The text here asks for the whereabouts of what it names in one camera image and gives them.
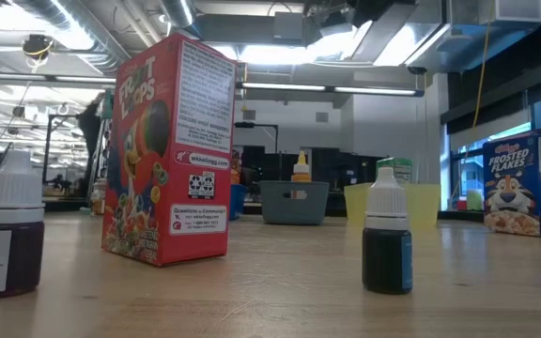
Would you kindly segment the yellow mustard squeeze bottle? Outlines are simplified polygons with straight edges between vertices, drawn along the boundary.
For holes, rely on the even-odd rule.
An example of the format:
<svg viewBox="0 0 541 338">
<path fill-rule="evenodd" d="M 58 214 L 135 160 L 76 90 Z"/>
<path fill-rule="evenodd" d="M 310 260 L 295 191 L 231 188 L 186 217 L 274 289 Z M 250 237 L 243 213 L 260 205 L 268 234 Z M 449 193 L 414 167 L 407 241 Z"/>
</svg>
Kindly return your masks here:
<svg viewBox="0 0 541 338">
<path fill-rule="evenodd" d="M 311 182 L 310 166 L 303 150 L 300 151 L 297 162 L 293 165 L 292 182 Z"/>
</svg>

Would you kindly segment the brown orange snack packet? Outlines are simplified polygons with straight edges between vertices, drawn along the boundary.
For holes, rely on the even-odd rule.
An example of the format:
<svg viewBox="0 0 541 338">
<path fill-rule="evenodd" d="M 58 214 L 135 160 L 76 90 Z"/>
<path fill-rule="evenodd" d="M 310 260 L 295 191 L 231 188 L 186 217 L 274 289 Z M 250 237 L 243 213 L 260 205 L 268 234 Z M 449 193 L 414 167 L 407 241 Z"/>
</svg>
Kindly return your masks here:
<svg viewBox="0 0 541 338">
<path fill-rule="evenodd" d="M 240 157 L 240 153 L 237 150 L 232 151 L 230 165 L 231 165 L 231 170 L 230 170 L 231 183 L 240 184 L 241 157 Z"/>
</svg>

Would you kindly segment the red Froot Loops cereal box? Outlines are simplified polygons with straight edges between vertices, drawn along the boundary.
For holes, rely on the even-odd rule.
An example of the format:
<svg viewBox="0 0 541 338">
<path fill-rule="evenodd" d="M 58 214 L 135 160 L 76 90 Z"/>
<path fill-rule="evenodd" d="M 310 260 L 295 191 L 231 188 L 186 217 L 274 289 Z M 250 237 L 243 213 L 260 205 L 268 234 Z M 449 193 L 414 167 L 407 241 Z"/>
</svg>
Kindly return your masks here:
<svg viewBox="0 0 541 338">
<path fill-rule="evenodd" d="M 226 255 L 236 71 L 181 34 L 118 69 L 103 250 L 155 266 Z"/>
</svg>

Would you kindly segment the green cereal box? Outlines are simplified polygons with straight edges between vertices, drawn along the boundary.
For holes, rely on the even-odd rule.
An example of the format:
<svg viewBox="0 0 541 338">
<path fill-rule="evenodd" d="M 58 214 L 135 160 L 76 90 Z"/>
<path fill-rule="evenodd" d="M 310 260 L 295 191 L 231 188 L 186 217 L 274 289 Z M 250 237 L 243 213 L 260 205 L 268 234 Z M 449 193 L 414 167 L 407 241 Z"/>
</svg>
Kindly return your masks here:
<svg viewBox="0 0 541 338">
<path fill-rule="evenodd" d="M 394 178 L 400 185 L 405 185 L 412 182 L 413 179 L 413 163 L 412 160 L 405 158 L 386 158 L 377 161 L 376 171 L 380 167 L 392 167 Z"/>
</svg>

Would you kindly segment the blue Frosted Flakes cereal box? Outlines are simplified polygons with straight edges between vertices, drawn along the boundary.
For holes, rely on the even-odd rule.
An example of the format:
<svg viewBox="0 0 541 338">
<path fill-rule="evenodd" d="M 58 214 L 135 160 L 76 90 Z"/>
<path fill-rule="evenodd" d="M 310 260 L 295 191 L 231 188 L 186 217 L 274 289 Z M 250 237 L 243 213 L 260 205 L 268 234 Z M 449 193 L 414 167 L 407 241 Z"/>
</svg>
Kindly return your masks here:
<svg viewBox="0 0 541 338">
<path fill-rule="evenodd" d="M 541 130 L 483 144 L 484 224 L 541 238 Z"/>
</svg>

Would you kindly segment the blue plastic bin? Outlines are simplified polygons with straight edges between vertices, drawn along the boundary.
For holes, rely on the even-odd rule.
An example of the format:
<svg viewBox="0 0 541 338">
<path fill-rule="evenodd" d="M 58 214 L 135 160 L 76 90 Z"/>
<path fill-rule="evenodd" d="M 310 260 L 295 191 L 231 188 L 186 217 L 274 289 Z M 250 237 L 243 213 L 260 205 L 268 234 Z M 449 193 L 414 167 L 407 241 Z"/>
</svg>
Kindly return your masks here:
<svg viewBox="0 0 541 338">
<path fill-rule="evenodd" d="M 232 184 L 230 192 L 229 220 L 235 221 L 243 213 L 247 188 L 241 184 Z"/>
</svg>

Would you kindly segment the grey plastic bin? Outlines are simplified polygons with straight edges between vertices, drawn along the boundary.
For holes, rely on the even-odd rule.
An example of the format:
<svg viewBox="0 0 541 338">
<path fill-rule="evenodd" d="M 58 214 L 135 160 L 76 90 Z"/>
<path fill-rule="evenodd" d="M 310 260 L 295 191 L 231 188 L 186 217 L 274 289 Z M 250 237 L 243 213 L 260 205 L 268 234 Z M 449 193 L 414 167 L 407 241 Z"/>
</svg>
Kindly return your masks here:
<svg viewBox="0 0 541 338">
<path fill-rule="evenodd" d="M 259 185 L 265 223 L 323 224 L 330 187 L 327 182 L 265 180 Z"/>
</svg>

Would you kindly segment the long fluorescent light fixture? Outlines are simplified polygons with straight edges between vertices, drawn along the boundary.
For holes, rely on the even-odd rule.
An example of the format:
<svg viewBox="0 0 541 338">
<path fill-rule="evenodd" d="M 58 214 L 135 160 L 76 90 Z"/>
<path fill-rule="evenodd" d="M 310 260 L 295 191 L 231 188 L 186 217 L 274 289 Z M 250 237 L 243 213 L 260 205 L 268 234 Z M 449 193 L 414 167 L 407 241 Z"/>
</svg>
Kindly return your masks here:
<svg viewBox="0 0 541 338">
<path fill-rule="evenodd" d="M 376 95 L 376 96 L 399 96 L 399 97 L 422 97 L 425 93 L 420 89 L 401 89 L 383 87 L 359 87 L 359 86 L 331 86 L 317 84 L 270 84 L 237 82 L 239 89 L 279 90 L 279 91 L 301 91 L 301 92 L 323 92 L 349 95 Z"/>
<path fill-rule="evenodd" d="M 52 74 L 0 73 L 2 81 L 60 82 L 84 85 L 114 85 L 116 80 L 105 77 L 67 76 Z"/>
</svg>

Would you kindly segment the grey ceiling junction box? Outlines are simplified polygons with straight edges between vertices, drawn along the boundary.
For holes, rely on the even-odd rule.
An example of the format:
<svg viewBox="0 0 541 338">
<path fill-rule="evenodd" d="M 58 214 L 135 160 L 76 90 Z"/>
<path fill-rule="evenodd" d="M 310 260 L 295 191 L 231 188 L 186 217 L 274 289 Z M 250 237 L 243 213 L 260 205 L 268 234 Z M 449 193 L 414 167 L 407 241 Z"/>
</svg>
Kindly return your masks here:
<svg viewBox="0 0 541 338">
<path fill-rule="evenodd" d="M 275 12 L 273 37 L 300 40 L 303 36 L 303 17 L 298 12 Z"/>
</svg>

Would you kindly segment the blue-label dark dropper bottle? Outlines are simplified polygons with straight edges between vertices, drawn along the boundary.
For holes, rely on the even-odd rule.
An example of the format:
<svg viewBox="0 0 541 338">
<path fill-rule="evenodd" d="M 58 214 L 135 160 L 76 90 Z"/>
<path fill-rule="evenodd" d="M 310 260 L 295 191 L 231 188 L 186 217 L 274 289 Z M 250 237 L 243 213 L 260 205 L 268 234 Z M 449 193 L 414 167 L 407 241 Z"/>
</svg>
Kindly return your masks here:
<svg viewBox="0 0 541 338">
<path fill-rule="evenodd" d="M 380 167 L 367 190 L 362 245 L 365 289 L 393 295 L 411 292 L 412 235 L 406 191 L 391 167 Z"/>
</svg>

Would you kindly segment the yellow translucent plastic bin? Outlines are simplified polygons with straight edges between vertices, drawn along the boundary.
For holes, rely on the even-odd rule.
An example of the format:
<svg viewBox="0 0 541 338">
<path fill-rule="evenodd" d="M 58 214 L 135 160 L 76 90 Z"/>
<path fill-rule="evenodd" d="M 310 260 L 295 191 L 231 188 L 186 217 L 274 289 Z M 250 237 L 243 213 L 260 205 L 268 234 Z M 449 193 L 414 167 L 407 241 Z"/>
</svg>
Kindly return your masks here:
<svg viewBox="0 0 541 338">
<path fill-rule="evenodd" d="M 371 183 L 345 187 L 348 222 L 364 225 L 367 190 Z M 436 226 L 441 210 L 441 186 L 439 184 L 405 184 L 407 208 L 413 230 Z"/>
</svg>

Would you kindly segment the person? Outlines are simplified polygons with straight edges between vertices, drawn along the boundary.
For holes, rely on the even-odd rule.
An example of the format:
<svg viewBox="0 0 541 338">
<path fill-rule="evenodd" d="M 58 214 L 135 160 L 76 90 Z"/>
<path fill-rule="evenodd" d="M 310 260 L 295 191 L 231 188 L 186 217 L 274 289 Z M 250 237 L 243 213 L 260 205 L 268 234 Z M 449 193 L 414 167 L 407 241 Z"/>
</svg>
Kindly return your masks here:
<svg viewBox="0 0 541 338">
<path fill-rule="evenodd" d="M 100 117 L 97 115 L 98 107 L 101 101 L 105 98 L 105 93 L 101 92 L 93 99 L 86 108 L 77 115 L 79 129 L 82 131 L 85 138 L 86 148 L 89 157 L 95 153 L 98 135 L 100 131 Z"/>
</svg>

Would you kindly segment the purple liquid dropper bottle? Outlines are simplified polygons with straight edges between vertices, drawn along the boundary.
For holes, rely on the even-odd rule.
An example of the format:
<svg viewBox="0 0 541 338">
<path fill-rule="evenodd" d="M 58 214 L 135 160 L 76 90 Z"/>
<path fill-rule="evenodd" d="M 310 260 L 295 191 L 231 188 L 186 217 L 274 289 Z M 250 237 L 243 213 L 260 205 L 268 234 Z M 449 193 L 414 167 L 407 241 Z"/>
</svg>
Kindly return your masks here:
<svg viewBox="0 0 541 338">
<path fill-rule="evenodd" d="M 0 297 L 36 290 L 43 243 L 41 177 L 28 152 L 10 150 L 0 165 Z"/>
</svg>

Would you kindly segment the white ceiling air unit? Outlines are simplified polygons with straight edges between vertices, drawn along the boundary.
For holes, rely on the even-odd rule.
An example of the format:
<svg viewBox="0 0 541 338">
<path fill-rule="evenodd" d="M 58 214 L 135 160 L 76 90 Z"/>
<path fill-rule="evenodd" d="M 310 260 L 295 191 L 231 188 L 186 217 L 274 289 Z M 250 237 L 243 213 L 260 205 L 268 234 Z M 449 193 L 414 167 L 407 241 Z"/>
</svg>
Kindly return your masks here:
<svg viewBox="0 0 541 338">
<path fill-rule="evenodd" d="M 496 20 L 541 23 L 541 0 L 495 0 Z"/>
</svg>

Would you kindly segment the round silver air duct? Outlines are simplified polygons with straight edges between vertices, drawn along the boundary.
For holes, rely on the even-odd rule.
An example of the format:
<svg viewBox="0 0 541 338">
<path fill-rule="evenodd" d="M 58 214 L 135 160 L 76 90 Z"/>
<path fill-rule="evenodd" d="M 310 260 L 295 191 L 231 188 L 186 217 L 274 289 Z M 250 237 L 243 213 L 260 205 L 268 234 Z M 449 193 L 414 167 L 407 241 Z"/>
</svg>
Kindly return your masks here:
<svg viewBox="0 0 541 338">
<path fill-rule="evenodd" d="M 196 9 L 192 0 L 159 0 L 164 14 L 177 27 L 187 27 L 196 19 Z"/>
</svg>

